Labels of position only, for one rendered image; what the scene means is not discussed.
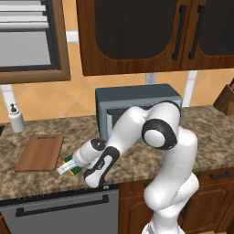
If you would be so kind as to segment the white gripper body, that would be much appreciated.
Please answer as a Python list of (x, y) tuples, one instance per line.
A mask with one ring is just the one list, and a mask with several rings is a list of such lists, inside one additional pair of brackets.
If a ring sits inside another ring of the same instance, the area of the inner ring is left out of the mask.
[(66, 173), (67, 171), (73, 169), (74, 167), (76, 167), (76, 162), (74, 160), (70, 160), (66, 163), (64, 163), (63, 165), (61, 165), (59, 168), (58, 168), (58, 173), (60, 175), (63, 175), (64, 173)]

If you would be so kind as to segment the green and yellow sponge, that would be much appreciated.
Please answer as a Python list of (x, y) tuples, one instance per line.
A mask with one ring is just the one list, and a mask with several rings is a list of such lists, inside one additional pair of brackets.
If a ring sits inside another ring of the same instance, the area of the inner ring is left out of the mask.
[[(64, 159), (64, 163), (67, 163), (67, 162), (70, 161), (71, 159), (72, 159), (72, 155), (67, 156), (67, 157)], [(77, 174), (79, 174), (81, 171), (82, 171), (82, 168), (79, 167), (79, 166), (76, 166), (76, 167), (70, 169), (70, 172), (71, 172), (73, 175), (77, 175)]]

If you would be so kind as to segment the wooden cutting board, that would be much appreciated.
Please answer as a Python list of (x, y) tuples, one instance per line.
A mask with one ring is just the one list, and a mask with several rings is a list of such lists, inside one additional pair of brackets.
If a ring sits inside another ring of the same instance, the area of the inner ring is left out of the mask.
[(49, 172), (56, 169), (63, 134), (33, 134), (14, 168), (21, 172)]

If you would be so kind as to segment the grey dishwasher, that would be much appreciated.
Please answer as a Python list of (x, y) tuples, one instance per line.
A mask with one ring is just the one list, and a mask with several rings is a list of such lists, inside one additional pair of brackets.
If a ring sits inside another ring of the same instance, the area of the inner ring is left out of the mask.
[[(56, 212), (16, 217), (16, 210), (25, 211), (83, 203), (109, 196), (107, 204), (77, 207)], [(84, 188), (0, 200), (0, 213), (11, 234), (118, 234), (119, 187)]]

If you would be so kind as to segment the white soap dispenser bottle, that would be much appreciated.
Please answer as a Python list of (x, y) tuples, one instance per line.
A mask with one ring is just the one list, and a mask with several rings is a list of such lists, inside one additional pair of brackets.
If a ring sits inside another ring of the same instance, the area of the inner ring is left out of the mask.
[(23, 115), (14, 103), (10, 104), (10, 113), (8, 117), (14, 133), (22, 133), (26, 129)]

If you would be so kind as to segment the wooden base cupboard door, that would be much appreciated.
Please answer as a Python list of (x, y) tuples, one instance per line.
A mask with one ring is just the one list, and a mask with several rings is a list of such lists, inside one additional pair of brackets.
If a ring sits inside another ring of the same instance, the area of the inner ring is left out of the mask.
[(119, 184), (118, 234), (142, 234), (154, 212), (144, 202), (144, 189), (151, 179)]
[(234, 197), (234, 182), (201, 186), (191, 197), (186, 217), (178, 224), (186, 234), (216, 230)]

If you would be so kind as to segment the grey toaster oven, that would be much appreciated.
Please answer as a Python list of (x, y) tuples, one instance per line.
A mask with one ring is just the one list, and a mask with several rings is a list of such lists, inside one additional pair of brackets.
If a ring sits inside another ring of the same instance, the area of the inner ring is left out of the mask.
[(122, 86), (95, 90), (96, 117), (102, 140), (107, 141), (113, 126), (133, 106), (149, 110), (161, 101), (182, 105), (182, 98), (169, 84)]

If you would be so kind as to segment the wood framed window with blinds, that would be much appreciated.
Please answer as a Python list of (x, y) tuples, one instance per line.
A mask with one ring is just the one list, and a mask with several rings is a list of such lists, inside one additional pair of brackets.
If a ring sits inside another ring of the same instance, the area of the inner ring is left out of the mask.
[(69, 79), (62, 0), (0, 0), (0, 85)]

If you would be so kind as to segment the wooden drawer front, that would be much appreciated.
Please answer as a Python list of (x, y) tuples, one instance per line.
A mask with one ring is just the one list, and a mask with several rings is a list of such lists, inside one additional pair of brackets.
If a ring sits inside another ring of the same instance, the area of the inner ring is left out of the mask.
[[(226, 171), (231, 172), (230, 177), (224, 177), (224, 178), (220, 178), (220, 179), (211, 179), (209, 177), (209, 174), (218, 175), (218, 174), (223, 174)], [(234, 167), (219, 168), (219, 169), (214, 169), (214, 170), (195, 172), (195, 175), (197, 176), (197, 179), (198, 179), (200, 185), (222, 183), (222, 182), (234, 180)]]

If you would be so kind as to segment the dark wood glass cupboard door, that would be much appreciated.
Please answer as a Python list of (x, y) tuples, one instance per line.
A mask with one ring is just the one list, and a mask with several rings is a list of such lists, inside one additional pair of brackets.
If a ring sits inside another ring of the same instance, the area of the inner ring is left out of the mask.
[[(177, 71), (193, 0), (77, 0), (80, 57), (85, 76)], [(179, 7), (186, 16), (172, 60)]]
[[(197, 28), (198, 6), (205, 14), (197, 43), (196, 56), (189, 59)], [(181, 70), (234, 68), (234, 0), (193, 0), (181, 58)]]

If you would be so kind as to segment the wooden knife block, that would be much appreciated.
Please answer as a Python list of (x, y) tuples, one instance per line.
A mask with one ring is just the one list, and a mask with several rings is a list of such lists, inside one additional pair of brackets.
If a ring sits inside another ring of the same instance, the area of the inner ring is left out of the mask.
[(234, 115), (234, 78), (218, 95), (213, 106), (225, 115)]

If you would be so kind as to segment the white wall socket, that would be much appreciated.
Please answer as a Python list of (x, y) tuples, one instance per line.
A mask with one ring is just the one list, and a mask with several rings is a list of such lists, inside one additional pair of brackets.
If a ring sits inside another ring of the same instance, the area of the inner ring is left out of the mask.
[(146, 85), (152, 85), (152, 84), (156, 84), (156, 78), (157, 78), (157, 73), (146, 73), (145, 74), (145, 81), (144, 83)]

